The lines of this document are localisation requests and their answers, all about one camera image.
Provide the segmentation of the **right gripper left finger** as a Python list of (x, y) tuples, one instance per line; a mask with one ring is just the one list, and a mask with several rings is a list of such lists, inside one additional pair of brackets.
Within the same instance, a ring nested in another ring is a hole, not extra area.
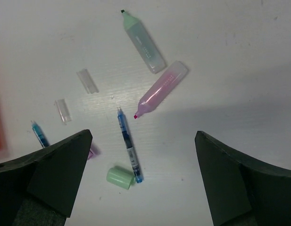
[(0, 226), (63, 226), (92, 143), (88, 129), (0, 163)]

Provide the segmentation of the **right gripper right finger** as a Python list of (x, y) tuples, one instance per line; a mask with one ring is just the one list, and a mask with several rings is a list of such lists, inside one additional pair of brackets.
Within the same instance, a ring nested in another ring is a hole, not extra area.
[(204, 131), (196, 154), (215, 226), (251, 220), (257, 226), (291, 226), (291, 170), (235, 150)]

